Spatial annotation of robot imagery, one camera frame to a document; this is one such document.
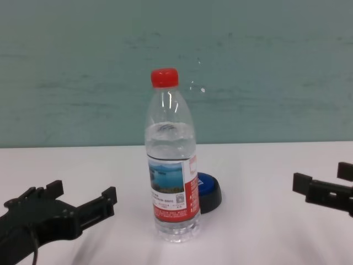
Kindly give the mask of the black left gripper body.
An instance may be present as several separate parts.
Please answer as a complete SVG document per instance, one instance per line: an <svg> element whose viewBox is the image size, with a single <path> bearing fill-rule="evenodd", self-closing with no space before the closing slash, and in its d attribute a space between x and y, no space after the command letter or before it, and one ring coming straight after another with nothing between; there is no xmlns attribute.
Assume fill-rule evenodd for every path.
<svg viewBox="0 0 353 265"><path fill-rule="evenodd" d="M1 216L1 258L25 258L45 244L74 240L82 233L74 209L15 206Z"/></svg>

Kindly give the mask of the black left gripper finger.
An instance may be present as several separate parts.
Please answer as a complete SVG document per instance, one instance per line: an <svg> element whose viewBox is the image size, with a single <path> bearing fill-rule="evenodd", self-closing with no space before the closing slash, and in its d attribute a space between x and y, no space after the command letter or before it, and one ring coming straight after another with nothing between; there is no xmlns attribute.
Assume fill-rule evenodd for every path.
<svg viewBox="0 0 353 265"><path fill-rule="evenodd" d="M44 187L30 187L17 198L10 199L4 203L4 207L10 210L15 206L19 206L25 202L33 200L56 200L64 194L63 184L61 180L55 180Z"/></svg>
<svg viewBox="0 0 353 265"><path fill-rule="evenodd" d="M114 216L114 205L117 203L116 188L109 187L101 196L83 205L78 210L79 227L88 229L93 225Z"/></svg>

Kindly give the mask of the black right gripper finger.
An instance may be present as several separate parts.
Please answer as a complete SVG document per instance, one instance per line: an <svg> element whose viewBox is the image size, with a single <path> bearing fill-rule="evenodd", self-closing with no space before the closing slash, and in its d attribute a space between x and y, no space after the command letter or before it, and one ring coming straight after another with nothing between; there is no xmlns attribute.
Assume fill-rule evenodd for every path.
<svg viewBox="0 0 353 265"><path fill-rule="evenodd" d="M349 182L353 181L353 164L347 162L338 163L338 178Z"/></svg>
<svg viewBox="0 0 353 265"><path fill-rule="evenodd" d="M312 204L348 204L349 187L313 179L301 173L293 174L292 190Z"/></svg>

